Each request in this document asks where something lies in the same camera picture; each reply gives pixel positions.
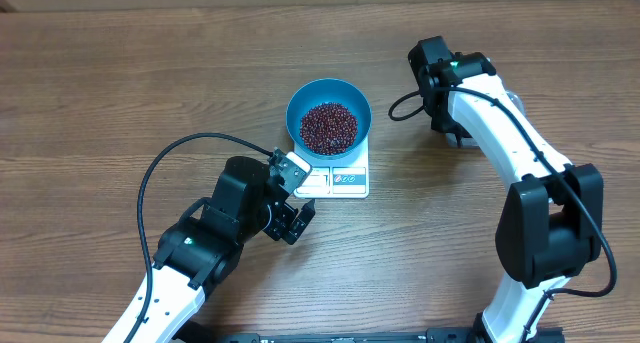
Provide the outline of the teal round bowl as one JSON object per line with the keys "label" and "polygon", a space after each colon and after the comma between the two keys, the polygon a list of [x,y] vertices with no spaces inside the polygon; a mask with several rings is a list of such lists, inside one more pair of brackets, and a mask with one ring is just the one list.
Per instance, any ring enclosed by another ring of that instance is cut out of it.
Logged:
{"label": "teal round bowl", "polygon": [[[299,136],[301,118],[310,109],[328,102],[344,105],[358,120],[358,134],[354,144],[345,153],[330,156],[313,153]],[[317,79],[294,93],[287,106],[285,124],[294,144],[302,146],[310,155],[318,158],[338,158],[352,151],[368,137],[372,126],[372,109],[366,96],[353,84],[336,78]]]}

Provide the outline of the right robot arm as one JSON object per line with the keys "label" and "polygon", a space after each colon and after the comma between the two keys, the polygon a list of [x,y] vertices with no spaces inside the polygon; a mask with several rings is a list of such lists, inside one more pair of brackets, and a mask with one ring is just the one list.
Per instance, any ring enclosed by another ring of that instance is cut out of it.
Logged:
{"label": "right robot arm", "polygon": [[604,184],[591,164],[574,165],[516,106],[490,59],[451,51],[443,37],[419,41],[408,61],[434,131],[474,142],[506,189],[495,233],[504,270],[490,304],[469,328],[432,328],[434,342],[561,342],[538,329],[549,304],[600,254]]}

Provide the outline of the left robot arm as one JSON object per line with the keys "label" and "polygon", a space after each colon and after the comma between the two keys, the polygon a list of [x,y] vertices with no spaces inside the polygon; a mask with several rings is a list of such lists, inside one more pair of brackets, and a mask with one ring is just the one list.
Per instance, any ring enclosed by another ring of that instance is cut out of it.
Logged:
{"label": "left robot arm", "polygon": [[161,236],[150,277],[106,335],[108,342],[213,342],[192,321],[238,266],[246,242],[259,232],[294,244],[315,215],[288,197],[312,171],[293,152],[274,151],[267,162],[235,156],[227,160],[211,196],[194,202]]}

